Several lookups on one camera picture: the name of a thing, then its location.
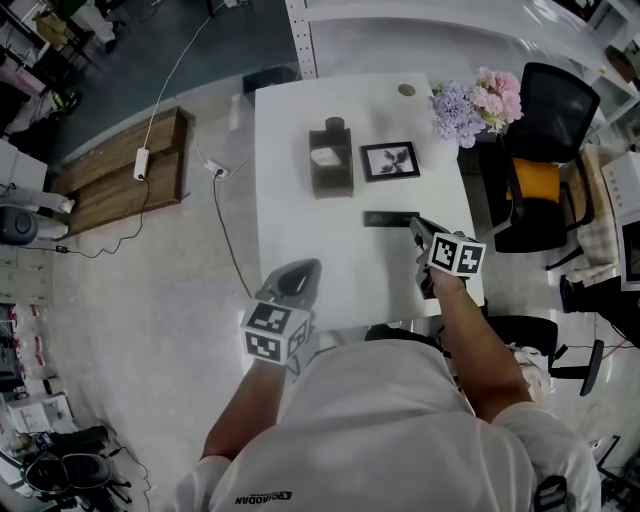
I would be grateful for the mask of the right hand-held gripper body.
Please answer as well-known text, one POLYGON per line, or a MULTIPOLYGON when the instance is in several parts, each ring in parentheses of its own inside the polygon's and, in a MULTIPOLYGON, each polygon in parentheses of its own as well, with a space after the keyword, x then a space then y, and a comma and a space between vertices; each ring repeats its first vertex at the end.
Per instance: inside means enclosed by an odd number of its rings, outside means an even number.
POLYGON ((470 279, 481 271, 486 245, 466 236, 437 233, 429 251, 421 251, 417 258, 416 283, 425 300, 435 297, 432 269, 460 278, 470 279))

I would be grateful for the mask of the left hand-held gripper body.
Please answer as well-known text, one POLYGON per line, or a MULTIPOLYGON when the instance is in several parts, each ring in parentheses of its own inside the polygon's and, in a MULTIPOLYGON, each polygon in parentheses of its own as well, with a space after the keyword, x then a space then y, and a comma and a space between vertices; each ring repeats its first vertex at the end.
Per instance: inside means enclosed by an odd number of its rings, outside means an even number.
POLYGON ((263 284, 243 314, 241 348, 254 360, 286 366, 310 341, 315 302, 312 306, 298 306, 294 300, 276 300, 262 290, 263 284))

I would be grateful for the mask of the black slim remote control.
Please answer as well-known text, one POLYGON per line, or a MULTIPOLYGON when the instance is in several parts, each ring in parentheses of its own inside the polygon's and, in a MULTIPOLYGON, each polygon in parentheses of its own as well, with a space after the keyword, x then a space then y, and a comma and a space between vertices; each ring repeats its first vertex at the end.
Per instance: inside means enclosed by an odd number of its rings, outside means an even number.
POLYGON ((362 222, 365 227, 408 228, 418 212, 365 211, 362 222))

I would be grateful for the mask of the brown wooden organizer box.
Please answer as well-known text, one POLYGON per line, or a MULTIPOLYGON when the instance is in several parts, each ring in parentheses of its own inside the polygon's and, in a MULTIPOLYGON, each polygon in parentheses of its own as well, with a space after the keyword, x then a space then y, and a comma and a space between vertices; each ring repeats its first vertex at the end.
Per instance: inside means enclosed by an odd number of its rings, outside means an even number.
POLYGON ((317 130, 309 132, 309 150, 331 147, 341 160, 339 166, 318 167, 310 157, 311 183, 314 197, 352 197, 354 193, 351 131, 317 130))

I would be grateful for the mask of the person's right forearm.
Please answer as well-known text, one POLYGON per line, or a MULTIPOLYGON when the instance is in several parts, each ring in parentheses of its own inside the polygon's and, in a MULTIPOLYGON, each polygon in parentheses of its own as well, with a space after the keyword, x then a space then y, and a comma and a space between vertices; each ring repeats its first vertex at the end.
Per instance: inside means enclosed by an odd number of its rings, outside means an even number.
POLYGON ((431 269, 445 345, 459 384, 477 417, 492 422, 508 407, 531 400, 512 352, 491 328, 463 281, 431 269))

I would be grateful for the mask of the white vase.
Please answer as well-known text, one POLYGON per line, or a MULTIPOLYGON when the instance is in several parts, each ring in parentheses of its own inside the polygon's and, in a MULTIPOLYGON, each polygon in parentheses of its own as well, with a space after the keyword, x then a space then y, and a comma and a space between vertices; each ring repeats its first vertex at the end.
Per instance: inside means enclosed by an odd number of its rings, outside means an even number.
POLYGON ((459 154, 459 145, 455 138, 445 139, 438 132, 434 135, 433 159, 438 166, 455 163, 459 154))

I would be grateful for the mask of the person's black trousers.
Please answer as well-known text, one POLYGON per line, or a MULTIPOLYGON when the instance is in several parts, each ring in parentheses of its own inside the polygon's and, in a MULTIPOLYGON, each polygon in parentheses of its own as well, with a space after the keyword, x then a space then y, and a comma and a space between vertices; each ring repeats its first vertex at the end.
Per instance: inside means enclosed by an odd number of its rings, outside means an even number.
POLYGON ((364 336, 365 341, 379 340, 405 340, 414 341, 423 345, 430 346, 438 350, 444 357, 450 358, 451 354, 446 351, 442 344, 433 337, 414 333, 401 328, 390 327, 387 324, 374 325, 368 329, 364 336))

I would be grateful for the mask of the orange cushion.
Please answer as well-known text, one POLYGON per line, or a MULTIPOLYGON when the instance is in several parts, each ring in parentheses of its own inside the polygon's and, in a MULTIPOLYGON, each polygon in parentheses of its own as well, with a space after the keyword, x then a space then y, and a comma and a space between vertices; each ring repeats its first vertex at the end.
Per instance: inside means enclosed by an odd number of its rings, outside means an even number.
POLYGON ((560 167, 553 163, 513 159, 523 199, 539 199, 558 203, 560 200, 560 167))

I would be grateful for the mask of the purple and pink flowers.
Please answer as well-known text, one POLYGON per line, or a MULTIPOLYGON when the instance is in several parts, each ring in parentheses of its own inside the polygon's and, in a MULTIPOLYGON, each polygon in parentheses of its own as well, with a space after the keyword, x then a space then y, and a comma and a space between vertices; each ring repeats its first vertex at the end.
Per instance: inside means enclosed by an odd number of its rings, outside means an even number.
POLYGON ((482 132, 504 134, 522 118, 520 94, 521 83, 513 73, 480 67, 473 83, 448 81, 433 90, 434 129, 470 149, 482 132))

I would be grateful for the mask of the beige checked tablecloth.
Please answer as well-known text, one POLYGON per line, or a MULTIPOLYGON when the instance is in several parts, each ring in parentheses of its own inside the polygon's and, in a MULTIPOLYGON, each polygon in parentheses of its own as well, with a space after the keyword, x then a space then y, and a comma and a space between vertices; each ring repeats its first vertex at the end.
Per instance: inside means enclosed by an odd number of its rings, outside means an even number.
POLYGON ((620 276, 617 231, 611 199, 603 175, 603 167, 615 157, 607 147, 586 144, 580 150, 586 171, 586 181, 594 208, 593 220, 578 227, 574 233, 584 262, 566 274, 572 284, 585 287, 620 276))

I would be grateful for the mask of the person's white t-shirt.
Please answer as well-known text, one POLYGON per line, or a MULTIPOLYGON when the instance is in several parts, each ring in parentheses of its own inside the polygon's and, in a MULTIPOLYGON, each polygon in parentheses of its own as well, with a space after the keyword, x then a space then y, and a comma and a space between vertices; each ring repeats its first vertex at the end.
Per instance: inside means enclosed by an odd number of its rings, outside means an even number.
POLYGON ((333 349, 277 424, 234 459, 209 456, 165 512, 532 512, 567 483, 568 512, 600 512, 587 444, 534 403, 477 418, 441 353, 408 340, 333 349))

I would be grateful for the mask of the white microwave oven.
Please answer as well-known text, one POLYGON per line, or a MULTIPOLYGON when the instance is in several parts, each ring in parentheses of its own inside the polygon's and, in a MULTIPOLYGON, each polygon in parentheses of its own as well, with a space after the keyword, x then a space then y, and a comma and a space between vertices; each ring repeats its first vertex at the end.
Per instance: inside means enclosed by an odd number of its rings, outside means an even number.
POLYGON ((602 173, 613 209, 621 287, 640 292, 640 153, 622 154, 602 173))

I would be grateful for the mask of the brown wooden pallet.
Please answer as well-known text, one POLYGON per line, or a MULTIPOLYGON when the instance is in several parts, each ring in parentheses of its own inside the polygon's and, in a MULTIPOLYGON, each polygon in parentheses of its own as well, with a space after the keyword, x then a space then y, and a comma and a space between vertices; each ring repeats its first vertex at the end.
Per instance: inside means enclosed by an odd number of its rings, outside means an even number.
POLYGON ((65 164, 51 191, 75 201, 69 237, 181 202, 188 114, 176 107, 141 121, 65 164), (138 148, 149 150, 146 178, 133 178, 138 148))

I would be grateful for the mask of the black waste bin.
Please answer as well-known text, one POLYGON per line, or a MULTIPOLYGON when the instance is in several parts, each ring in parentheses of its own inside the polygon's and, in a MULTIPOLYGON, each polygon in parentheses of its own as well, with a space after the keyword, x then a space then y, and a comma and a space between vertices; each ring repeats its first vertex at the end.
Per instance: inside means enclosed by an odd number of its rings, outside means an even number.
POLYGON ((286 65, 265 68, 243 77, 243 95, 252 106, 255 106, 255 94, 257 90, 294 82, 297 79, 298 72, 286 65))

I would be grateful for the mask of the black round fan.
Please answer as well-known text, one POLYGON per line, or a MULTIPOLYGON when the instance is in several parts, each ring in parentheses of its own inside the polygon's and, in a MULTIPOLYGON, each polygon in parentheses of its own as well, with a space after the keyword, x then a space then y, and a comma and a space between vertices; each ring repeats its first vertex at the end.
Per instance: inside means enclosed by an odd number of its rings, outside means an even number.
POLYGON ((84 496, 105 491, 107 497, 117 497, 125 504, 131 504, 128 494, 122 494, 117 487, 130 488, 127 480, 119 481, 113 465, 102 455, 91 453, 69 453, 58 456, 42 452, 23 469, 25 482, 37 492, 62 497, 84 496))

